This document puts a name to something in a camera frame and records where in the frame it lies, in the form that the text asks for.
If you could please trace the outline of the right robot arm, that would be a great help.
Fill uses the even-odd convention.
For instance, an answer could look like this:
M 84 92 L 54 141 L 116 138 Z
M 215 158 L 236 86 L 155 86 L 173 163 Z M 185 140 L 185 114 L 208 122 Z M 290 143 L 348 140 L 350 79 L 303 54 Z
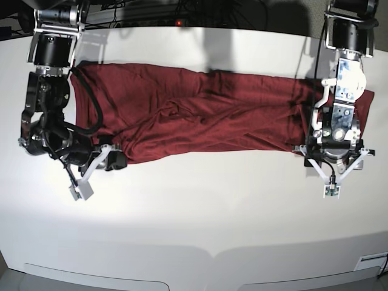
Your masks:
M 127 157 L 112 137 L 93 135 L 103 126 L 103 113 L 85 73 L 75 67 L 76 46 L 85 29 L 91 1 L 27 1 L 35 27 L 27 61 L 35 71 L 28 77 L 25 107 L 21 115 L 19 145 L 32 156 L 48 154 L 66 170 L 74 200 L 88 200 L 94 193 L 89 178 L 95 170 L 121 170 Z M 65 121 L 72 75 L 86 91 L 97 122 L 82 128 Z

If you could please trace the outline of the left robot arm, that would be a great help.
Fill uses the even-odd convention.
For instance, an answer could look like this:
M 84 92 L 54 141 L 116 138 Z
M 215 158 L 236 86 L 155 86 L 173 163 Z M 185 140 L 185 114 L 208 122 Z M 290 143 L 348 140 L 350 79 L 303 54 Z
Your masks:
M 336 54 L 334 71 L 321 80 L 311 105 L 306 141 L 294 147 L 324 182 L 324 196 L 339 196 L 344 179 L 375 151 L 364 146 L 356 102 L 366 91 L 363 58 L 375 48 L 378 1 L 329 1 L 318 47 Z

